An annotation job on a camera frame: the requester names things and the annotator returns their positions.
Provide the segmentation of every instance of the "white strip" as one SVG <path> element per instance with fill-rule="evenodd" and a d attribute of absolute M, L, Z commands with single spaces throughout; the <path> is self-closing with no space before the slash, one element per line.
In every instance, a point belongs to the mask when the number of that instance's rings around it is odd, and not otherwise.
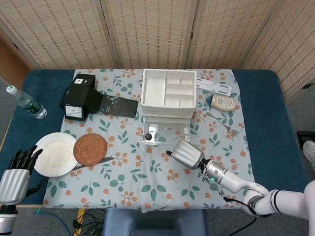
<path fill-rule="evenodd" d="M 203 80 L 203 79 L 200 79 L 200 78 L 197 78 L 196 82 L 197 82 L 197 84 L 199 83 L 199 84 L 204 84 L 204 85 L 208 85 L 208 86 L 215 86 L 215 87 L 219 87 L 220 89 L 224 89 L 224 90 L 227 90 L 227 91 L 232 91 L 232 87 L 229 86 L 229 85 L 223 85 L 223 84 L 219 84 L 219 83 L 216 83 L 216 82 L 213 82 L 213 81 Z"/>
<path fill-rule="evenodd" d="M 216 88 L 216 87 L 211 87 L 211 86 L 207 86 L 204 84 L 196 84 L 197 89 L 203 89 L 203 90 L 207 90 L 209 92 L 215 92 L 221 95 L 225 95 L 225 96 L 230 96 L 231 95 L 231 91 L 226 91 L 220 88 Z"/>

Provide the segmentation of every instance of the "blue chair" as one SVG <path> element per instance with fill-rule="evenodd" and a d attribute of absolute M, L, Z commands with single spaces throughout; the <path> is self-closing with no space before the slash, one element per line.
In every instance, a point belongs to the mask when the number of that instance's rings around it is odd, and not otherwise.
<path fill-rule="evenodd" d="M 207 236 L 204 210 L 107 209 L 103 236 Z"/>

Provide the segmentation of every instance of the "black cardboard box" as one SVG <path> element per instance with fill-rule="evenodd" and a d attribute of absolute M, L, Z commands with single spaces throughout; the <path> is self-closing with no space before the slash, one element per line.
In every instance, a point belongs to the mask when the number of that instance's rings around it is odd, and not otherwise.
<path fill-rule="evenodd" d="M 138 101 L 103 95 L 95 90 L 95 75 L 77 74 L 65 93 L 64 116 L 85 121 L 89 113 L 97 112 L 135 118 Z"/>
<path fill-rule="evenodd" d="M 103 94 L 94 89 L 95 75 L 77 74 L 64 98 L 64 116 L 85 121 L 89 113 L 96 114 Z"/>

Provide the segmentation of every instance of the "yellow sauce bottle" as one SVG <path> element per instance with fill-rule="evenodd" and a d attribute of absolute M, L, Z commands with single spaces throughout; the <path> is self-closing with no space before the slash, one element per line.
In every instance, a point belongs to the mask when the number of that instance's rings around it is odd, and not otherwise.
<path fill-rule="evenodd" d="M 207 97 L 206 102 L 209 104 L 209 106 L 224 112 L 233 111 L 236 105 L 235 100 L 227 96 L 210 96 Z"/>

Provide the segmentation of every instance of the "white label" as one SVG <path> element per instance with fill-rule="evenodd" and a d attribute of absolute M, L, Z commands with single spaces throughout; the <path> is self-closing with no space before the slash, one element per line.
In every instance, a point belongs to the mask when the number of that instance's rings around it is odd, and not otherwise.
<path fill-rule="evenodd" d="M 229 108 L 232 106 L 232 99 L 223 99 L 223 98 L 219 98 L 218 99 L 218 105 L 220 107 L 224 107 L 224 108 Z"/>
<path fill-rule="evenodd" d="M 83 79 L 76 79 L 76 80 L 74 81 L 74 83 L 80 85 L 80 84 L 82 83 L 82 81 L 83 81 Z"/>
<path fill-rule="evenodd" d="M 66 106 L 65 107 L 65 114 L 68 117 L 82 118 L 82 109 L 81 109 L 81 107 Z"/>

